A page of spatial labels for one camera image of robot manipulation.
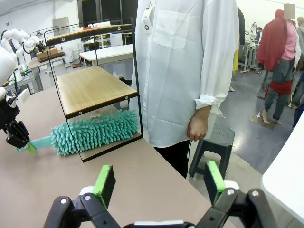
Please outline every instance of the shelf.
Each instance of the shelf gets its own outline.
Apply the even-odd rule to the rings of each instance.
[[[135,132],[135,134],[129,138],[129,139],[124,139],[124,140],[120,140],[120,141],[117,141],[117,142],[112,142],[110,144],[107,144],[107,145],[102,145],[101,147],[97,147],[95,149],[92,149],[92,150],[89,150],[89,151],[84,151],[82,153],[80,153],[80,156],[81,156],[81,159],[86,162],[86,161],[89,161],[95,157],[98,157],[98,156],[101,156],[101,155],[104,155],[106,153],[109,152],[109,150],[115,150],[113,149],[113,147],[122,147],[124,146],[125,143],[127,143],[128,141],[136,141],[137,139],[139,138],[142,138],[141,137],[141,134],[139,132]]]
[[[98,66],[58,76],[57,84],[67,119],[138,95]]]
[[[83,37],[89,37],[94,35],[100,35],[104,33],[121,33],[125,31],[132,31],[132,25],[111,25],[99,28],[91,28],[87,30],[78,30],[63,35],[55,36],[53,38],[46,40],[46,46],[61,44],[74,39],[79,39]]]
[[[84,119],[84,118],[90,118],[91,116],[96,116],[96,115],[103,115],[106,113],[109,115],[110,113],[115,113],[117,112],[117,109],[114,107],[114,105],[109,105],[107,107],[99,108],[97,110],[91,111],[89,113],[83,114],[81,116],[76,116],[73,118],[73,121]],[[131,138],[125,139],[125,140],[120,140],[117,142],[112,142],[110,144],[102,145],[101,147],[94,148],[92,150],[84,151],[80,153],[81,159],[83,162],[89,161],[93,159],[94,157],[103,155],[108,153],[109,151],[113,150],[112,148],[115,147],[122,147],[127,143],[130,143],[131,141],[135,141],[139,138],[142,138],[141,134],[139,132],[136,132]]]

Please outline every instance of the red hijab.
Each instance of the red hijab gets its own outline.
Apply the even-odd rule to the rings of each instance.
[[[287,41],[287,24],[284,20],[284,10],[275,12],[275,19],[265,25],[257,60],[264,68],[272,71],[280,61]]]

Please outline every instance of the pink shirt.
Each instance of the pink shirt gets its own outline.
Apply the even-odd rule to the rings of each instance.
[[[296,30],[294,25],[290,21],[287,21],[287,42],[282,59],[293,60],[295,58],[295,46]]]

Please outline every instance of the plastic stool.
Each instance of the plastic stool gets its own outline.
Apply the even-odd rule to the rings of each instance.
[[[205,170],[199,168],[199,162],[205,151],[210,151],[220,155],[219,171],[223,179],[229,164],[229,159],[234,141],[234,131],[231,128],[215,124],[209,139],[201,139],[196,148],[189,175],[194,177],[197,172],[204,175]]]

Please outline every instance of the white table edge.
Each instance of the white table edge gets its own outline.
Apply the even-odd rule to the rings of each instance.
[[[64,56],[59,56],[59,57],[54,58],[54,59],[51,59],[51,60],[53,60],[53,63],[55,63],[55,62],[59,62],[59,61],[64,60],[67,56],[68,56],[68,54],[65,53]],[[31,69],[35,69],[35,68],[38,68],[38,67],[43,67],[43,66],[49,64],[49,60],[44,61],[44,62],[41,62],[40,64],[41,64],[41,65],[39,65],[39,66],[35,66],[35,67],[31,67],[31,68],[29,68],[29,64],[28,64],[28,65],[27,65],[27,69],[28,69],[28,70],[31,70]]]
[[[82,58],[84,58],[84,59],[86,59],[86,60],[88,60],[88,61],[94,61],[94,60],[96,60],[96,58],[86,58],[85,56],[83,56],[83,55],[81,55],[81,54],[82,54],[82,53],[80,53],[79,55],[80,55]],[[130,55],[130,54],[133,54],[133,52],[123,53],[123,54],[117,54],[117,55],[112,55],[112,56],[108,56],[108,57],[101,57],[101,58],[98,58],[98,59],[111,58],[111,57],[116,57],[116,56],[125,56],[125,55]]]
[[[264,183],[263,183],[263,177],[261,180],[261,187],[262,190],[266,193],[266,195],[271,198],[274,202],[276,202],[277,204],[279,204],[282,208],[284,208],[286,211],[288,211],[292,216],[294,216],[297,220],[299,220],[301,223],[304,224],[304,219],[301,218],[295,211],[293,211],[291,208],[289,208],[287,205],[285,205],[282,201],[279,201],[277,199],[277,197],[275,197],[273,194],[271,194],[267,188],[265,187]]]

